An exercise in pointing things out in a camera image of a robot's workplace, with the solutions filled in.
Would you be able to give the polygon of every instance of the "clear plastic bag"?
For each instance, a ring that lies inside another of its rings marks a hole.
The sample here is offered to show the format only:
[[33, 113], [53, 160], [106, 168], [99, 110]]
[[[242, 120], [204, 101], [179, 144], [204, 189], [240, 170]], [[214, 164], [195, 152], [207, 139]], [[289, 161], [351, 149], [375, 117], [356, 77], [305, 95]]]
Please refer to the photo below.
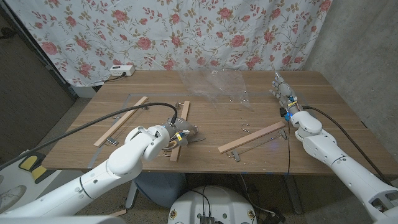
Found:
[[182, 70], [180, 78], [188, 91], [205, 96], [217, 112], [223, 110], [253, 111], [240, 71]]

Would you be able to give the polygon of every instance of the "power strip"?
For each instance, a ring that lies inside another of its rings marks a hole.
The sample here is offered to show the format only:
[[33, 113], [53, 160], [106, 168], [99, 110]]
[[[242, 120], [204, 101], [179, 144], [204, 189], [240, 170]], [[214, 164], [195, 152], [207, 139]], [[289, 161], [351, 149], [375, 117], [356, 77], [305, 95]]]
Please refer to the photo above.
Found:
[[126, 72], [126, 76], [132, 76], [136, 70], [132, 65], [113, 65], [109, 71], [112, 76], [121, 76], [123, 72]]

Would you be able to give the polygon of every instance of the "white fabric backdrop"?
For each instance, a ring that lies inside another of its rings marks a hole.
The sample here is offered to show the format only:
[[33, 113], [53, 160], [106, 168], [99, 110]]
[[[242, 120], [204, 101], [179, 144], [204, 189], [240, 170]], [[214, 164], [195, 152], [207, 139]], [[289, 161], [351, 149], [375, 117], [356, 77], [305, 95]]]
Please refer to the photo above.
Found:
[[299, 70], [331, 0], [7, 0], [61, 75], [103, 84], [137, 70]]

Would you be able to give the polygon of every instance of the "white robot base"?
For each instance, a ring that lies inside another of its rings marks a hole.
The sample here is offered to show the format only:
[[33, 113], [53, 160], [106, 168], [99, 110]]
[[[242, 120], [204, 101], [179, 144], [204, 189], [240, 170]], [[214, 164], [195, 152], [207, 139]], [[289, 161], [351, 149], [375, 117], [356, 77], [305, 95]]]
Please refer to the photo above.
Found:
[[[251, 204], [240, 194], [233, 190], [220, 186], [206, 186], [194, 189], [183, 194], [174, 202], [170, 209], [168, 224], [188, 224], [188, 223], [230, 223], [230, 224], [250, 224], [257, 223], [254, 216], [254, 209]], [[214, 220], [204, 222], [203, 204], [205, 205], [205, 216], [212, 217]]]

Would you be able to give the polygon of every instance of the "gray wall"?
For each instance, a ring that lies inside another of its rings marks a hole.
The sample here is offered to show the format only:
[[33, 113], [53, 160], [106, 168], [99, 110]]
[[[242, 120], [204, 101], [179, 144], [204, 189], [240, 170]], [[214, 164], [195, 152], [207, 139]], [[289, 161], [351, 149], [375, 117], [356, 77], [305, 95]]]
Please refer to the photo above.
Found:
[[304, 70], [321, 72], [398, 162], [398, 1], [334, 0]]

